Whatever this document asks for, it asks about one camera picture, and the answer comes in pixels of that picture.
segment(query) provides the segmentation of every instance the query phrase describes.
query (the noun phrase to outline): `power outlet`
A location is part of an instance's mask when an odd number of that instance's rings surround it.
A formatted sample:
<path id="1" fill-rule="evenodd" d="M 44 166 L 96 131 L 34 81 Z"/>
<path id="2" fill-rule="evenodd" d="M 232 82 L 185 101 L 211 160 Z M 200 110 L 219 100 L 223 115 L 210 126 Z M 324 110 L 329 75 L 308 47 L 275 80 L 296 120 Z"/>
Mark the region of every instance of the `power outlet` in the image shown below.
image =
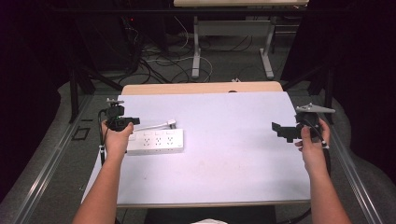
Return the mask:
<path id="1" fill-rule="evenodd" d="M 130 156 L 179 153 L 184 149 L 183 130 L 138 131 L 129 136 Z"/>

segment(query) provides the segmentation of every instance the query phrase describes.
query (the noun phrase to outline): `white power strip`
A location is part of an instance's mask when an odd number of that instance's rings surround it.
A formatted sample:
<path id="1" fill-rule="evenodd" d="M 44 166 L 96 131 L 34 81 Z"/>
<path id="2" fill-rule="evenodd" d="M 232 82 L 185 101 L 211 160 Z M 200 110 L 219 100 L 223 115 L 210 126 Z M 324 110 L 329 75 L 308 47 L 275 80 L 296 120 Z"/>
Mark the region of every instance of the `white power strip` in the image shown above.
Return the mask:
<path id="1" fill-rule="evenodd" d="M 182 152 L 183 130 L 138 131 L 129 136 L 127 155 L 153 155 Z"/>

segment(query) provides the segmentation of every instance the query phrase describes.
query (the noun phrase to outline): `gray floor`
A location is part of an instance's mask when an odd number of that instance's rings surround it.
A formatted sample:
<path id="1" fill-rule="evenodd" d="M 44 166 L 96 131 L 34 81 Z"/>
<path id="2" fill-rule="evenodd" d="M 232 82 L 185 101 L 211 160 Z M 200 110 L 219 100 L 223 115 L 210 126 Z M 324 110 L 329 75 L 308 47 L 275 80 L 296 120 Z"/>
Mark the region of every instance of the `gray floor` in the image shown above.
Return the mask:
<path id="1" fill-rule="evenodd" d="M 202 57 L 205 57 L 206 60 L 201 60 L 203 70 L 201 76 L 194 81 L 207 81 L 205 71 L 211 73 L 211 82 L 229 82 L 236 77 L 241 81 L 267 81 L 263 74 L 262 61 L 258 50 L 258 48 L 262 48 L 262 38 L 254 37 L 249 45 L 250 37 L 248 37 L 238 49 L 244 49 L 246 46 L 249 46 L 249 48 L 242 51 L 228 51 L 228 49 L 237 46 L 244 38 L 244 36 L 218 36 L 203 39 L 202 47 L 208 48 L 202 51 Z M 275 53 L 270 54 L 271 64 L 276 75 L 275 80 L 280 79 L 292 41 L 292 35 L 276 38 Z M 181 48 L 182 45 L 174 46 L 171 50 L 179 54 L 187 53 L 181 58 L 190 57 L 192 52 L 186 48 Z M 147 48 L 145 55 L 149 54 L 149 50 L 154 49 Z M 215 52 L 210 51 L 210 49 L 227 51 Z M 157 59 L 157 56 L 145 57 L 145 59 L 151 61 Z M 159 64 L 150 62 L 149 64 L 164 77 L 175 78 L 175 82 L 183 82 L 187 80 L 187 75 L 183 75 L 181 68 L 186 70 L 189 75 L 192 60 L 180 61 L 177 63 L 178 66 L 163 66 L 164 62 L 159 62 Z M 145 72 L 139 69 L 136 74 Z M 117 75 L 115 73 L 106 74 L 108 77 L 117 77 Z M 145 79 L 144 75 L 136 75 L 123 79 L 120 84 L 138 84 Z M 149 83 L 156 83 L 156 81 L 151 79 Z M 97 113 L 100 109 L 106 107 L 107 97 L 115 98 L 120 94 L 101 82 L 94 81 L 94 84 L 97 88 L 95 95 L 80 95 L 80 117 L 71 125 L 68 124 L 71 114 L 68 83 L 59 89 L 62 95 L 62 103 L 57 116 L 25 171 L 1 203 L 1 223 L 71 222 L 78 209 L 84 186 L 88 182 L 97 155 Z M 295 105 L 304 105 L 313 100 L 321 101 L 322 94 L 318 97 L 307 95 L 306 84 L 303 82 L 289 91 L 290 99 Z M 367 200 L 364 196 L 362 201 L 356 197 L 357 194 L 361 193 L 361 189 L 354 187 L 356 179 L 351 180 L 346 175 L 350 167 L 343 165 L 343 155 L 340 155 L 337 150 L 332 150 L 332 179 L 348 214 L 353 223 L 392 223 L 392 220 L 396 220 L 396 216 L 392 212 L 396 211 L 394 185 L 381 171 L 370 163 L 355 157 L 348 150 L 350 126 L 347 116 L 336 100 L 334 100 L 333 107 L 337 110 L 333 117 L 335 121 L 333 127 L 338 132 L 339 141 L 346 148 L 347 155 L 352 158 L 352 168 L 357 170 L 358 180 L 362 181 L 363 189 L 367 190 L 363 193 L 369 199 Z M 83 128 L 89 129 L 86 140 L 74 140 L 73 137 L 77 138 L 80 133 L 75 136 L 73 136 L 73 133 L 77 129 Z M 45 168 L 52 168 L 52 172 L 46 172 Z M 40 177 L 44 177 L 48 182 L 40 181 L 43 179 Z M 41 186 L 42 189 L 37 190 L 34 186 Z M 309 208 L 309 204 L 277 205 L 276 216 L 278 221 L 282 221 L 299 216 L 307 208 Z M 145 209 L 120 208 L 118 219 L 121 223 L 140 224 L 143 223 L 145 214 Z M 377 217 L 370 218 L 372 215 L 378 215 L 380 219 L 377 219 Z M 301 223 L 311 223 L 310 217 Z"/>

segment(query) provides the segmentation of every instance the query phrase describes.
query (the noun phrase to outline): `white tabletop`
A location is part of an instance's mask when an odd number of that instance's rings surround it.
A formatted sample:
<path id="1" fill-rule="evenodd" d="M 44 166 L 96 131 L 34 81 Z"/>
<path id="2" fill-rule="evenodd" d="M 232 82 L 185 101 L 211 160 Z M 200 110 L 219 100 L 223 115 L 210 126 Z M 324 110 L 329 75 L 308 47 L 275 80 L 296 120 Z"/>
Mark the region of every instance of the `white tabletop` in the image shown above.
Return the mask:
<path id="1" fill-rule="evenodd" d="M 286 92 L 121 95 L 136 128 L 169 119 L 184 129 L 177 154 L 125 156 L 118 205 L 209 206 L 307 202 L 301 153 L 272 131 L 295 125 Z M 97 158 L 86 193 L 100 170 Z"/>
<path id="2" fill-rule="evenodd" d="M 175 7 L 303 6 L 308 0 L 175 0 Z"/>

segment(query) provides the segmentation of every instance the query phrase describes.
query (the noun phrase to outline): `forearm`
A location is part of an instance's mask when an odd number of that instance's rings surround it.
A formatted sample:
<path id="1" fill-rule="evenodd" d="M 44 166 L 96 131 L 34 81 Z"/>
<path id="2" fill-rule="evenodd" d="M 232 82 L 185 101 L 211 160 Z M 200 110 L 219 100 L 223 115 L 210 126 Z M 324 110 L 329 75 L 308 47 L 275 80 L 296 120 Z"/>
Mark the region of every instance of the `forearm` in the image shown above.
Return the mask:
<path id="1" fill-rule="evenodd" d="M 107 159 L 73 223 L 114 223 L 120 183 L 120 161 Z"/>
<path id="2" fill-rule="evenodd" d="M 351 223 L 326 172 L 311 174 L 313 223 Z"/>

